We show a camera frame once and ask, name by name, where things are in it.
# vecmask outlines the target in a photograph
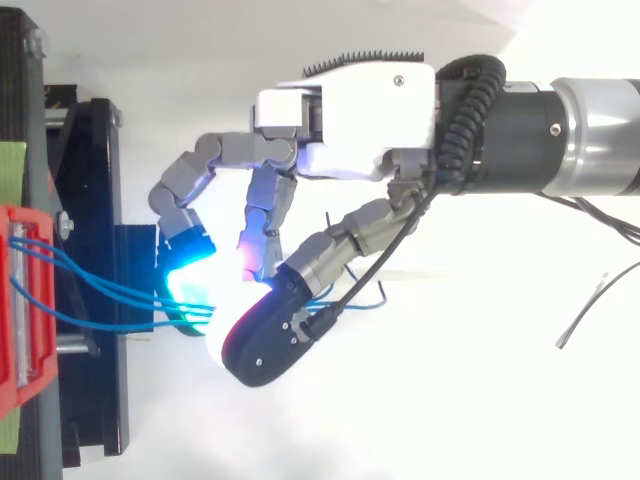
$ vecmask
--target glowing blue light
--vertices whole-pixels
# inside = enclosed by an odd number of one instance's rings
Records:
[[[209,352],[215,360],[220,360],[222,344],[236,322],[271,291],[264,283],[243,281],[244,264],[239,251],[232,254],[218,251],[167,275],[167,286],[174,300],[215,308],[208,324],[193,326],[207,335]],[[189,321],[203,320],[185,316]]]

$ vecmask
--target black cable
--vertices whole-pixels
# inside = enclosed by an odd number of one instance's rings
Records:
[[[400,246],[404,238],[407,235],[409,235],[409,232],[411,231],[411,229],[415,227],[418,220],[420,220],[420,217],[424,214],[424,212],[427,211],[427,209],[429,208],[429,205],[431,204],[433,199],[436,198],[438,193],[439,193],[438,189],[433,187],[432,190],[427,194],[427,196],[424,197],[424,199],[420,203],[418,203],[418,205],[416,205],[416,208],[413,210],[413,212],[411,212],[411,214],[407,218],[407,221],[404,223],[404,225],[402,226],[398,234],[391,241],[389,246],[382,252],[380,257],[378,257],[378,259],[373,263],[373,265],[371,265],[371,267],[369,267],[369,269],[364,273],[364,275],[360,277],[360,279],[356,282],[356,284],[353,287],[351,287],[351,289],[347,293],[345,293],[344,296],[338,302],[336,302],[335,307],[338,311],[338,314],[342,312],[344,307],[351,300],[353,300],[353,297],[355,297],[358,294],[358,292],[362,290],[362,288],[369,282],[369,280],[371,280],[373,276],[376,273],[378,273],[378,270],[382,268],[382,265],[384,265],[385,262],[389,260],[389,257],[393,255],[393,252],[395,252],[396,249]]]
[[[584,318],[584,316],[587,314],[587,312],[591,309],[591,307],[593,307],[593,305],[600,299],[600,297],[602,297],[602,295],[605,294],[605,292],[607,290],[609,290],[611,287],[613,287],[618,280],[620,280],[622,277],[624,277],[627,273],[631,272],[632,270],[634,270],[635,268],[640,267],[640,262],[638,263],[634,263],[633,265],[631,265],[629,268],[627,268],[626,270],[624,270],[621,274],[619,274],[616,278],[614,278],[613,280],[611,280],[609,283],[607,283],[604,288],[602,290],[600,290],[599,292],[595,293],[591,299],[589,299],[589,301],[587,302],[587,304],[584,306],[584,308],[582,309],[582,311],[578,314],[578,316],[575,318],[575,320],[573,321],[573,323],[569,326],[569,328],[567,328],[567,330],[560,336],[560,338],[558,339],[556,346],[559,349],[563,349],[565,347],[565,345],[567,344],[567,342],[569,341],[569,339],[571,338],[571,335],[573,335],[573,332],[575,331],[575,329],[578,327],[578,325],[580,324],[580,322],[582,321],[582,319]]]
[[[619,218],[613,217],[603,212],[594,204],[585,200],[582,197],[573,197],[573,201],[572,201],[572,200],[567,200],[566,198],[549,197],[548,195],[545,195],[542,192],[537,193],[536,195],[546,200],[550,200],[560,205],[564,205],[574,210],[578,210],[583,213],[586,213],[587,215],[590,215],[592,218],[598,220],[600,223],[607,225],[608,227],[611,227],[614,230],[616,230],[625,240],[633,243],[634,245],[640,246],[640,228],[639,227],[636,227],[631,223],[625,222],[624,220],[620,220]],[[629,268],[627,268],[620,275],[618,275],[616,278],[614,278],[608,284],[606,284],[604,288],[602,288],[602,290],[594,293],[594,295],[589,299],[587,304],[583,307],[582,311],[575,318],[573,323],[571,323],[571,325],[569,325],[569,328],[567,328],[567,330],[560,336],[560,338],[556,342],[556,346],[560,349],[564,348],[564,346],[567,344],[567,342],[571,338],[571,335],[573,335],[573,332],[580,324],[580,321],[584,318],[584,316],[591,309],[591,307],[593,307],[593,305],[598,301],[598,299],[600,299],[600,297],[602,297],[602,295],[607,290],[613,287],[613,285],[615,285],[618,280],[620,280],[627,273],[631,272],[633,269],[637,268],[638,266],[640,266],[640,262],[635,263]]]
[[[623,238],[633,243],[634,245],[640,247],[640,242],[632,238],[634,236],[635,238],[638,238],[638,234],[635,231],[626,227],[624,224],[622,224],[621,220],[618,220],[615,217],[611,217],[607,215],[599,208],[596,208],[595,205],[593,205],[592,203],[587,202],[584,198],[575,197],[573,200],[584,212],[591,215],[596,220],[604,223],[605,225],[610,226],[615,231],[617,231]]]
[[[470,55],[454,60],[436,73],[437,81],[470,78],[473,81],[443,132],[436,159],[439,184],[456,183],[460,188],[465,177],[465,160],[505,85],[507,71],[496,57]]]
[[[618,231],[618,233],[620,233],[625,239],[631,241],[631,243],[633,243],[634,245],[640,245],[634,241],[634,239],[640,240],[640,227],[636,227],[631,223],[625,222],[624,220],[620,220],[619,218],[608,215],[607,213],[603,212],[602,210],[600,210],[595,205],[588,202],[582,197],[576,197],[575,198],[576,201],[571,201],[561,197],[550,197],[548,195],[545,195],[542,192],[536,193],[536,195],[541,198],[544,198],[545,200],[550,200],[560,205],[564,205],[565,207],[569,207],[574,210],[587,213],[594,219],[598,220],[600,223],[603,223],[604,225],[607,225],[608,227],[611,227],[616,231]]]
[[[351,289],[337,302],[333,302],[330,305],[322,308],[313,315],[307,318],[307,321],[300,324],[300,328],[311,340],[317,342],[322,336],[327,333],[331,327],[338,321],[338,316],[344,311],[345,306],[353,300],[360,290],[373,278],[373,276],[380,270],[382,265],[385,264],[393,252],[402,243],[402,240],[409,235],[409,232],[415,227],[420,217],[427,211],[429,205],[433,199],[438,195],[439,190],[435,185],[432,185],[431,191],[427,194],[422,201],[420,201],[413,212],[407,217],[404,225],[393,238],[389,246],[382,252],[380,257],[369,267],[362,277],[351,287]]]

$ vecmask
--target coiled black cable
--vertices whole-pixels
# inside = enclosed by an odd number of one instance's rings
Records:
[[[442,67],[436,80],[462,80],[470,73],[475,79],[447,126],[438,152],[440,185],[454,183],[462,187],[465,159],[507,79],[505,66],[496,57],[470,55]]]

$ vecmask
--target white object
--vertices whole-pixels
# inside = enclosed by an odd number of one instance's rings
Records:
[[[302,175],[377,181],[385,176],[379,167],[387,151],[432,145],[435,72],[425,63],[356,63],[278,88],[289,93],[258,96],[256,126],[298,121],[290,111],[294,95],[296,101],[304,89],[322,95],[323,142],[309,144],[301,153],[297,166]]]
[[[263,90],[256,101],[255,126],[302,126],[303,90]]]

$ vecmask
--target robotic finger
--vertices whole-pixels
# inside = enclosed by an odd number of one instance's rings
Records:
[[[387,248],[418,207],[422,192],[395,206],[388,199],[369,202],[304,241],[278,267],[269,282],[271,292],[227,335],[222,349],[225,367],[248,386],[267,384],[291,367],[341,313],[329,309],[320,317],[310,316],[307,304],[334,283],[351,260]]]

